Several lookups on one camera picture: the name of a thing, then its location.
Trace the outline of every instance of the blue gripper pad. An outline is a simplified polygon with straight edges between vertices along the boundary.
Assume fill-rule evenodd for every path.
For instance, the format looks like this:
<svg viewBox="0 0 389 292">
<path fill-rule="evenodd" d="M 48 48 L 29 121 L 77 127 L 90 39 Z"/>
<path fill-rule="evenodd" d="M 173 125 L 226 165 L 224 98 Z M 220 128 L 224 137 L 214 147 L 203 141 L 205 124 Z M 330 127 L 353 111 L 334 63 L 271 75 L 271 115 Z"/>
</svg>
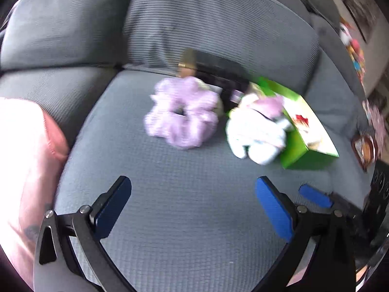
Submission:
<svg viewBox="0 0 389 292">
<path fill-rule="evenodd" d="M 328 196 L 308 184 L 303 184 L 298 193 L 322 208 L 330 208 L 334 204 Z"/>
<path fill-rule="evenodd" d="M 130 179 L 120 176 L 108 192 L 101 194 L 92 205 L 91 222 L 95 224 L 95 237 L 107 238 L 116 220 L 131 196 Z"/>
<path fill-rule="evenodd" d="M 292 218 L 262 177 L 257 179 L 255 193 L 278 236 L 289 242 L 293 236 Z"/>
</svg>

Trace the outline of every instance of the white plush toy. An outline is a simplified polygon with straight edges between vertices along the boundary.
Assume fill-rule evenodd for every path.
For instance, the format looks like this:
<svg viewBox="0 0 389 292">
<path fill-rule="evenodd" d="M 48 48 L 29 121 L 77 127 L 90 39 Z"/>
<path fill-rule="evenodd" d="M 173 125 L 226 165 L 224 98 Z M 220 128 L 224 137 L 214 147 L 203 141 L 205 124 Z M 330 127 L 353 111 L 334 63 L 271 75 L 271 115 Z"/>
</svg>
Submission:
<svg viewBox="0 0 389 292">
<path fill-rule="evenodd" d="M 339 36 L 346 47 L 350 44 L 351 40 L 353 39 L 351 37 L 349 29 L 344 24 L 340 24 Z"/>
<path fill-rule="evenodd" d="M 258 164 L 268 164 L 285 148 L 286 133 L 292 125 L 285 118 L 272 121 L 267 115 L 245 104 L 230 112 L 227 121 L 227 140 L 234 155 L 238 158 L 247 156 Z M 274 102 L 267 102 L 267 110 L 274 112 Z"/>
</svg>

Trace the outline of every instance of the wall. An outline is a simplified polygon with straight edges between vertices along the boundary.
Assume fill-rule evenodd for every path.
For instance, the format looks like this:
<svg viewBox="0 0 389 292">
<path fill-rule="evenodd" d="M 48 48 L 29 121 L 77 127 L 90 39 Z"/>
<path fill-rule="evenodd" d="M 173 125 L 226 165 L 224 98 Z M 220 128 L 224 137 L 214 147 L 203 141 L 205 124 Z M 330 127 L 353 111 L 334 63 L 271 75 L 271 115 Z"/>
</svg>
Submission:
<svg viewBox="0 0 389 292">
<path fill-rule="evenodd" d="M 366 60 L 364 86 L 368 96 L 380 81 L 381 75 L 389 62 L 389 23 L 384 14 L 380 12 L 371 37 L 368 42 L 365 43 L 353 17 L 349 10 L 347 10 L 343 1 L 334 0 L 334 2 L 339 9 L 340 15 L 355 27 L 355 30 L 351 31 L 351 35 L 359 42 L 364 51 Z"/>
<path fill-rule="evenodd" d="M 366 93 L 369 94 L 380 81 L 389 62 L 389 23 L 381 12 L 364 52 L 366 60 L 364 83 Z"/>
</svg>

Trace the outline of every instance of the purple scrunchie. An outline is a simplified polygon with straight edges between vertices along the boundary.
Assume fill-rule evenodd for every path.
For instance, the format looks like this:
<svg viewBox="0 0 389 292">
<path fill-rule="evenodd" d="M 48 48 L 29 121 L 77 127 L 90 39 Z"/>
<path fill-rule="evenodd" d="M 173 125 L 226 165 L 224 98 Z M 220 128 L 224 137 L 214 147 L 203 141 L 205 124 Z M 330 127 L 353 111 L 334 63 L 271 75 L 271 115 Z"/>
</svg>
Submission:
<svg viewBox="0 0 389 292">
<path fill-rule="evenodd" d="M 155 85 L 155 102 L 145 116 L 149 136 L 165 137 L 175 147 L 200 147 L 215 132 L 217 93 L 201 87 L 195 77 L 163 79 Z M 177 114 L 180 109 L 184 115 Z"/>
</svg>

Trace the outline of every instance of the toy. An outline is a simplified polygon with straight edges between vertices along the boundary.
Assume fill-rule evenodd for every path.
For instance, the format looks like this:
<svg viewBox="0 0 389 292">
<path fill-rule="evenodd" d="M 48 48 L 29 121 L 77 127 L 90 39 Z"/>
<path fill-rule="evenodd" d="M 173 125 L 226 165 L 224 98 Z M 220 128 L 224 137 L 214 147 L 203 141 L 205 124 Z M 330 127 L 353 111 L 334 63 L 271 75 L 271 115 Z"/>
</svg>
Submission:
<svg viewBox="0 0 389 292">
<path fill-rule="evenodd" d="M 377 149 L 377 156 L 374 161 L 380 158 L 383 149 L 385 148 L 385 137 L 386 137 L 386 129 L 385 129 L 385 121 L 383 116 L 381 115 L 379 109 L 376 106 L 370 106 L 369 101 L 365 100 L 362 102 L 362 107 L 366 113 L 366 117 L 369 121 L 369 125 L 374 129 L 374 132 L 366 133 L 360 131 L 360 134 L 363 136 L 368 134 L 372 136 L 375 142 L 375 147 Z"/>
<path fill-rule="evenodd" d="M 234 155 L 258 164 L 268 164 L 285 148 L 285 130 L 291 128 L 283 116 L 283 98 L 259 97 L 251 93 L 230 112 L 227 140 Z"/>
<path fill-rule="evenodd" d="M 155 105 L 144 118 L 149 136 L 189 149 L 200 147 L 216 131 L 219 96 L 195 77 L 163 79 L 151 99 Z"/>
<path fill-rule="evenodd" d="M 131 196 L 131 190 L 130 179 L 121 176 L 106 193 L 100 194 L 92 206 L 85 204 L 72 214 L 57 215 L 53 210 L 45 213 L 35 253 L 36 292 L 137 292 L 100 242 L 109 236 Z M 346 221 L 347 211 L 334 210 L 331 214 L 311 212 L 306 206 L 295 205 L 266 176 L 257 179 L 255 194 L 274 230 L 287 243 L 252 292 L 355 291 L 356 269 L 353 242 Z M 100 285 L 86 279 L 69 239 L 71 236 L 76 237 Z M 293 274 L 304 258 L 312 236 L 320 237 L 320 241 L 316 244 L 309 267 L 302 270 L 302 278 L 297 279 L 301 271 L 297 276 Z M 374 260 L 380 260 L 383 255 L 374 255 Z"/>
<path fill-rule="evenodd" d="M 347 22 L 344 22 L 343 24 L 341 23 L 339 37 L 342 40 L 342 43 L 346 46 L 350 58 L 353 61 L 355 70 L 357 71 L 359 81 L 362 83 L 365 74 L 364 54 L 359 42 L 352 38 L 349 29 L 352 29 L 352 27 Z"/>
</svg>

